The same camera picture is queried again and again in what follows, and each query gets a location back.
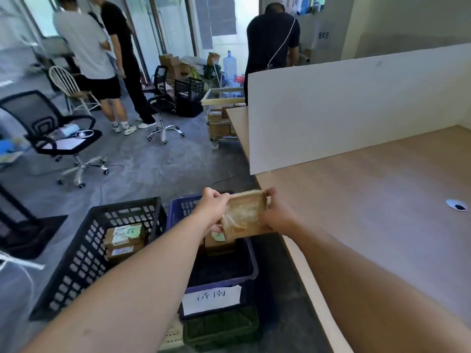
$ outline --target black mesh office chair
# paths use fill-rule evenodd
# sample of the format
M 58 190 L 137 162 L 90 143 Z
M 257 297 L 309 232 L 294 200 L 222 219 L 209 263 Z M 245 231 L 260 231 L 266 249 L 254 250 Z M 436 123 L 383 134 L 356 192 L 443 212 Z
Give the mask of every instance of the black mesh office chair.
M 62 177 L 57 180 L 59 184 L 64 184 L 63 176 L 75 172 L 75 184 L 80 188 L 85 187 L 82 182 L 82 175 L 85 168 L 97 166 L 103 170 L 105 175 L 109 174 L 105 167 L 105 160 L 102 157 L 95 157 L 83 163 L 79 158 L 79 152 L 96 142 L 102 132 L 93 130 L 93 134 L 85 138 L 80 144 L 72 149 L 63 149 L 61 140 L 53 140 L 48 137 L 58 128 L 78 119 L 89 119 L 91 121 L 89 129 L 93 129 L 95 119 L 89 115 L 63 116 L 56 106 L 39 90 L 32 90 L 25 93 L 14 94 L 0 100 L 0 108 L 9 112 L 25 128 L 27 134 L 25 138 L 31 143 L 32 148 L 37 153 L 50 155 L 60 161 L 64 155 L 72 155 L 75 159 L 75 166 L 62 172 Z
M 152 92 L 155 96 L 153 98 L 148 99 L 149 104 L 158 111 L 159 119 L 160 119 L 160 126 L 157 126 L 155 130 L 153 130 L 149 136 L 147 137 L 148 141 L 152 141 L 152 135 L 161 133 L 160 139 L 162 144 L 167 144 L 166 139 L 166 131 L 176 131 L 180 134 L 181 137 L 185 137 L 185 134 L 180 131 L 180 128 L 176 125 L 169 125 L 165 126 L 163 124 L 162 116 L 160 112 L 175 112 L 177 108 L 177 104 L 175 100 L 167 93 L 166 88 L 166 81 L 167 81 L 167 70 L 166 66 L 159 65 L 156 68 L 156 72 L 154 74 L 154 89 L 151 89 L 149 92 Z

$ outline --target metal cart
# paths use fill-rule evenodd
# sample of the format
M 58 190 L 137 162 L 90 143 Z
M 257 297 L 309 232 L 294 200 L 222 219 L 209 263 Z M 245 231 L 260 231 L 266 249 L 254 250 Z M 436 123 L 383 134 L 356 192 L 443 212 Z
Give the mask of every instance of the metal cart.
M 234 98 L 233 95 L 237 93 L 241 96 Z M 226 109 L 245 106 L 244 88 L 209 89 L 201 100 L 201 105 L 206 115 L 209 141 L 214 149 L 219 148 L 219 141 L 237 140 Z

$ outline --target blue water jug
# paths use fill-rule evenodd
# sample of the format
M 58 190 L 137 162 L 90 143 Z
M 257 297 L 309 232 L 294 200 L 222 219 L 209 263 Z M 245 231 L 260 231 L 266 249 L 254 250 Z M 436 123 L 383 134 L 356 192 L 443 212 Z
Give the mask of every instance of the blue water jug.
M 231 51 L 227 51 L 227 57 L 224 58 L 223 63 L 227 79 L 234 80 L 237 76 L 237 59 L 231 55 Z

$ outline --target hand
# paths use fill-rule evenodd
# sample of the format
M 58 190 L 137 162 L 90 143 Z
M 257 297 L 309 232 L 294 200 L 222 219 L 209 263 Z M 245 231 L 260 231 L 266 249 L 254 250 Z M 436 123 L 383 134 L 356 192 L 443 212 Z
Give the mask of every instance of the hand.
M 122 67 L 118 68 L 118 73 L 121 78 L 126 79 L 126 74 L 124 73 L 124 69 Z
M 220 194 L 218 191 L 206 187 L 203 196 L 191 215 L 197 216 L 203 221 L 208 231 L 222 232 L 220 225 L 216 223 L 226 212 L 227 201 L 231 198 L 229 193 Z
M 285 201 L 278 198 L 276 190 L 272 187 L 265 191 L 271 197 L 268 210 L 260 213 L 259 222 L 268 225 L 274 231 L 286 234 L 290 228 L 300 222 L 298 214 Z

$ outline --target man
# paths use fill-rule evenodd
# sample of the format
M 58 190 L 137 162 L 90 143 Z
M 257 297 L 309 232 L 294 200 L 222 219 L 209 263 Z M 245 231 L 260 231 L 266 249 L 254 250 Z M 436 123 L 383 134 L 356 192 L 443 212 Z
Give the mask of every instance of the man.
M 307 226 L 274 188 L 267 195 L 270 209 L 259 221 L 301 249 L 355 353 L 471 352 L 471 331 L 456 316 Z M 180 306 L 198 246 L 209 231 L 221 232 L 216 223 L 230 197 L 205 188 L 189 216 L 91 285 L 21 353 L 156 352 Z
M 80 12 L 77 0 L 58 2 L 64 11 L 54 14 L 54 26 L 77 57 L 80 72 L 87 79 L 88 90 L 100 101 L 101 109 L 115 132 L 121 132 L 117 119 L 124 134 L 132 134 L 136 127 L 128 124 L 126 110 L 120 101 L 119 79 L 105 52 L 110 49 L 105 33 L 91 16 Z
M 134 55 L 130 25 L 121 9 L 115 4 L 105 0 L 89 1 L 101 8 L 101 19 L 113 43 L 119 72 L 124 79 L 134 109 L 142 119 L 142 124 L 139 124 L 138 127 L 145 129 L 156 125 L 156 120 L 152 116 L 156 111 L 147 102 L 142 91 L 141 71 Z
M 301 29 L 293 16 L 285 13 L 285 7 L 274 2 L 265 13 L 250 21 L 247 27 L 249 60 L 245 71 L 245 102 L 249 103 L 249 74 L 261 70 L 286 67 L 298 62 Z

